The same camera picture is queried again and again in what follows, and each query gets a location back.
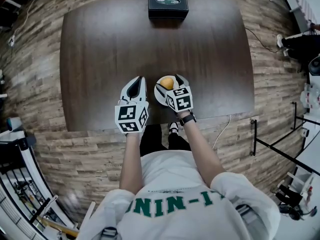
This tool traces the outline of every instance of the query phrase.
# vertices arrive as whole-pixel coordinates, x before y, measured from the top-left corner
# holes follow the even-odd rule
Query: wristwatch
[[[194,113],[191,110],[189,110],[189,112],[190,112],[189,115],[187,115],[184,118],[180,119],[180,125],[181,126],[184,126],[187,122],[189,122],[191,120],[194,120],[195,122],[197,122]]]

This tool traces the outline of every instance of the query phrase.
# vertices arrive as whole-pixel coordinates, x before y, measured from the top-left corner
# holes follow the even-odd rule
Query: floor
[[[118,130],[67,132],[60,86],[60,37],[64,14],[95,0],[36,0],[25,27],[18,32],[13,49],[6,45],[12,35],[0,34],[0,66],[6,76],[3,118],[19,115],[23,125],[37,139],[36,160],[53,193],[70,216],[81,222],[91,201],[101,202],[118,188],[125,137]],[[294,34],[293,23],[283,0],[233,0],[244,24],[264,45],[277,50],[276,35]],[[22,24],[24,11],[14,28]],[[258,120],[258,136],[272,142],[290,130],[292,101],[299,101],[306,77],[297,73],[300,65],[282,53],[271,53],[247,32],[253,64],[255,110],[231,115],[231,123],[216,143],[224,167],[242,173],[271,196],[274,187],[294,164],[258,144],[256,157],[251,119]],[[298,114],[304,110],[298,102]],[[199,127],[213,145],[229,116],[199,121]],[[299,131],[276,147],[295,156],[303,139]]]

